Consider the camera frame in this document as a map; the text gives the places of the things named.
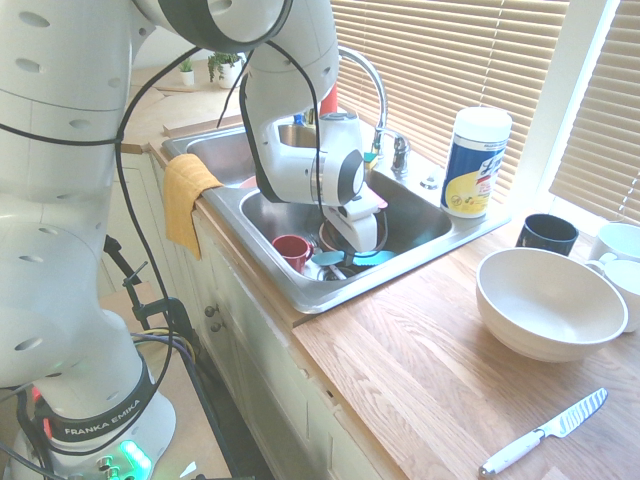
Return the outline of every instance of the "faucet handle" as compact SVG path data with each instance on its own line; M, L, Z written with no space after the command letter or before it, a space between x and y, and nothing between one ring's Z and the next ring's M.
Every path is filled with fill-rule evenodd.
M393 137L393 164L391 165L391 170L399 175L406 174L408 170L407 159L411 152L409 139L395 130L376 127L376 136L384 134Z

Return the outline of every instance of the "faucet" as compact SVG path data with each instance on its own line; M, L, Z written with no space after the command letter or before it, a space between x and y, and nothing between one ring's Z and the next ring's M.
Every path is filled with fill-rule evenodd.
M380 74L376 70L376 67L373 66L373 63L371 63L360 52L357 52L351 48L338 46L338 53L342 58L349 59L352 62L360 65L360 67L362 67L362 69L367 72L369 77L371 77L371 80L373 80L373 84L376 87L376 91L378 92L378 101L380 102L380 117L378 119L378 125L376 126L376 131L373 136L373 145L371 146L371 151L373 153L381 155L383 137L381 129L384 130L387 128L387 114L389 111L387 92L384 89L382 78L380 78Z
M384 89L382 78L376 70L376 67L360 52L357 52L351 48L338 46L338 53L341 57L347 58L354 63L357 63L362 69L369 74L373 84L378 92L378 100L380 102L380 117L378 119L378 125L375 128L373 136L373 144L371 151L378 154L382 158L382 139L385 134L394 137L393 143L393 164L391 170L398 175L405 175L407 173L407 157L411 151L409 146L409 140L398 132L387 128L387 115L389 112L389 104L387 101L387 92Z
M391 171L396 175L403 176L409 170L407 159L411 152L411 146L407 137L395 130L388 128L376 128L376 133L384 135L385 133L394 137L393 140L393 162L391 163Z

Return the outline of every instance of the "white mug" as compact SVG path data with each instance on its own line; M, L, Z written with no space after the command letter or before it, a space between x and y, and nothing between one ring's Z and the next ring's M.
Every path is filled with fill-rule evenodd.
M600 261L591 260L585 265L616 287L629 310L624 331L633 332L640 326L640 263L616 258L614 253L606 253Z
M600 229L589 260L600 260L613 253L620 260L640 262L640 227L628 223L608 223Z

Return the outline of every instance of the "dish towel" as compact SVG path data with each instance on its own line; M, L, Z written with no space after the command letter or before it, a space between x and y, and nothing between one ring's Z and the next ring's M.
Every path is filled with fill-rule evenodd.
M167 238L187 247L200 260L200 245L191 212L200 194L207 188L222 187L200 159L185 153L169 162L164 175L164 215Z

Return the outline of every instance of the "window blinds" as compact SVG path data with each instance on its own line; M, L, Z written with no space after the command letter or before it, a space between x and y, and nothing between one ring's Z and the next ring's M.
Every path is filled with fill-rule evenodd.
M622 0L550 192L640 224L640 1Z
M376 66L389 96L388 126L445 165L456 113L507 110L514 120L494 198L513 181L568 1L332 0L338 41ZM378 121L378 97L355 64L342 61L340 105Z

